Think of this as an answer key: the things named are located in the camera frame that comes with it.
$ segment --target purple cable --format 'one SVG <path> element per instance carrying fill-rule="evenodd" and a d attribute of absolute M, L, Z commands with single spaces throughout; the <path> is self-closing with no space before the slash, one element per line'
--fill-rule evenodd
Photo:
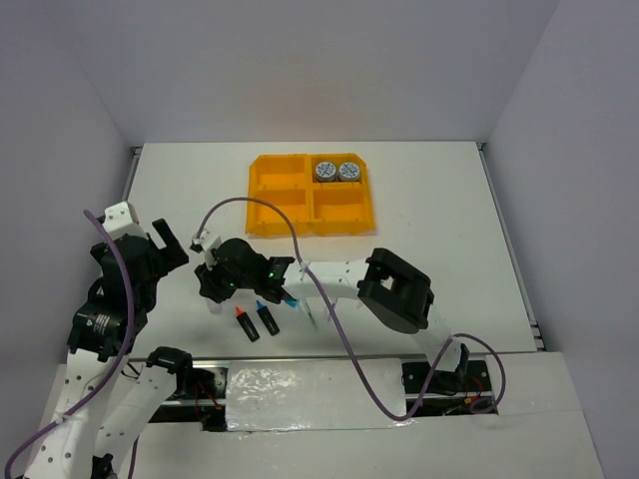
<path fill-rule="evenodd" d="M 133 443 L 133 449 L 131 450 L 131 465 L 129 466 L 129 475 L 127 476 L 129 479 L 133 479 L 133 472 L 136 470 L 136 457 L 138 456 L 138 441 L 140 438 L 138 437 Z"/>
<path fill-rule="evenodd" d="M 298 244 L 298 235 L 296 233 L 296 229 L 291 223 L 291 221 L 287 218 L 287 216 L 282 212 L 282 210 L 280 210 L 275 205 L 270 204 L 269 202 L 265 202 L 264 200 L 259 200 L 257 198 L 250 198 L 250 197 L 228 198 L 216 204 L 204 216 L 204 219 L 202 220 L 202 223 L 200 224 L 200 227 L 198 228 L 198 231 L 196 232 L 195 238 L 198 239 L 200 237 L 207 221 L 217 209 L 221 208 L 222 206 L 228 203 L 233 203 L 233 202 L 250 202 L 250 203 L 257 203 L 259 205 L 264 205 L 265 207 L 270 208 L 271 210 L 276 212 L 278 215 L 280 215 L 282 219 L 285 221 L 285 223 L 289 227 L 289 230 L 291 230 L 291 237 L 293 239 L 293 248 L 295 249 L 295 252 L 296 252 L 296 258 L 298 259 L 298 262 L 300 263 L 300 265 L 305 269 L 305 272 L 309 275 L 309 278 L 311 279 L 311 281 L 315 284 L 316 288 L 318 289 L 319 295 L 321 296 L 321 299 L 325 303 L 326 308 L 328 309 L 328 313 L 330 314 L 330 317 L 332 317 L 332 320 L 335 324 L 335 328 L 337 329 L 337 334 L 339 335 L 339 339 L 341 339 L 341 343 L 343 344 L 343 347 L 346 349 L 346 352 L 348 353 L 348 357 L 350 358 L 350 361 L 352 362 L 352 365 L 354 366 L 355 371 L 357 372 L 357 375 L 359 376 L 359 379 L 361 380 L 361 383 L 363 384 L 363 387 L 366 389 L 366 392 L 368 393 L 372 401 L 375 403 L 375 405 L 387 417 L 389 417 L 393 421 L 401 422 L 401 421 L 410 419 L 415 414 L 417 409 L 421 406 L 421 401 L 423 399 L 423 396 L 426 394 L 428 385 L 430 384 L 430 381 L 432 380 L 432 376 L 435 373 L 437 365 L 441 361 L 443 354 L 446 352 L 446 349 L 448 349 L 448 347 L 450 346 L 450 344 L 452 343 L 455 337 L 465 337 L 468 339 L 472 339 L 473 341 L 478 342 L 483 347 L 485 347 L 488 350 L 488 352 L 495 358 L 495 361 L 497 362 L 497 365 L 499 366 L 499 372 L 501 373 L 501 387 L 499 389 L 499 394 L 497 395 L 495 400 L 492 402 L 492 404 L 490 404 L 488 407 L 484 409 L 478 410 L 476 407 L 477 404 L 490 401 L 489 397 L 485 397 L 485 398 L 481 397 L 479 399 L 476 399 L 474 402 L 470 404 L 470 412 L 472 412 L 473 414 L 486 414 L 488 412 L 492 412 L 493 410 L 497 408 L 497 406 L 503 399 L 503 395 L 506 392 L 506 371 L 503 366 L 503 363 L 501 362 L 501 359 L 499 358 L 499 355 L 497 354 L 497 352 L 485 341 L 483 341 L 482 339 L 479 339 L 476 336 L 473 336 L 472 334 L 460 332 L 460 333 L 452 334 L 451 336 L 449 336 L 446 342 L 444 343 L 444 345 L 441 347 L 441 349 L 437 353 L 437 356 L 432 361 L 432 364 L 430 364 L 430 370 L 428 371 L 428 374 L 426 375 L 426 379 L 424 380 L 423 385 L 421 386 L 419 395 L 417 396 L 417 399 L 413 403 L 410 410 L 403 416 L 398 416 L 394 414 L 392 411 L 389 411 L 386 408 L 386 406 L 384 406 L 384 404 L 381 402 L 381 400 L 379 399 L 375 391 L 372 389 L 372 386 L 368 382 L 368 378 L 366 377 L 365 373 L 363 372 L 363 369 L 361 368 L 361 365 L 359 364 L 357 355 L 355 354 L 355 351 L 352 349 L 352 346 L 350 345 L 350 341 L 348 341 L 348 338 L 346 337 L 346 333 L 344 332 L 343 327 L 341 326 L 341 322 L 339 321 L 339 318 L 337 317 L 335 308 L 330 302 L 330 298 L 328 298 L 328 294 L 326 293 L 323 286 L 321 285 L 320 280 L 318 279 L 317 276 L 315 276 L 315 274 L 311 271 L 311 269 L 302 260 L 302 254 L 300 253 L 300 245 Z"/>
<path fill-rule="evenodd" d="M 111 239 L 109 234 L 102 227 L 100 222 L 94 217 L 89 210 L 84 210 L 84 216 L 93 224 L 95 229 L 98 231 L 100 236 L 104 239 L 105 243 L 109 246 L 109 249 L 113 253 L 113 256 L 116 259 L 116 263 L 118 264 L 118 268 L 120 269 L 120 274 L 122 275 L 122 281 L 124 283 L 124 290 L 127 296 L 127 331 L 124 335 L 124 340 L 122 341 L 122 346 L 120 347 L 120 351 L 118 351 L 118 355 L 116 356 L 111 368 L 107 371 L 107 373 L 102 377 L 100 382 L 96 385 L 96 387 L 83 397 L 77 404 L 69 408 L 64 415 L 71 416 L 78 412 L 82 407 L 84 407 L 91 399 L 93 399 L 109 382 L 109 380 L 113 377 L 113 375 L 118 370 L 122 359 L 127 354 L 127 350 L 129 349 L 129 344 L 131 343 L 131 339 L 133 336 L 133 320 L 135 316 L 135 311 L 133 307 L 133 288 L 131 287 L 131 280 L 129 278 L 129 272 L 127 271 L 127 266 L 116 246 L 115 242 Z M 52 422 L 47 426 L 43 427 L 41 430 L 36 432 L 33 436 L 27 439 L 20 447 L 18 447 L 13 454 L 7 460 L 7 463 L 4 466 L 4 477 L 5 479 L 11 478 L 11 468 L 16 459 L 26 451 L 34 442 L 36 442 L 41 437 L 53 431 L 58 424 L 56 422 Z"/>

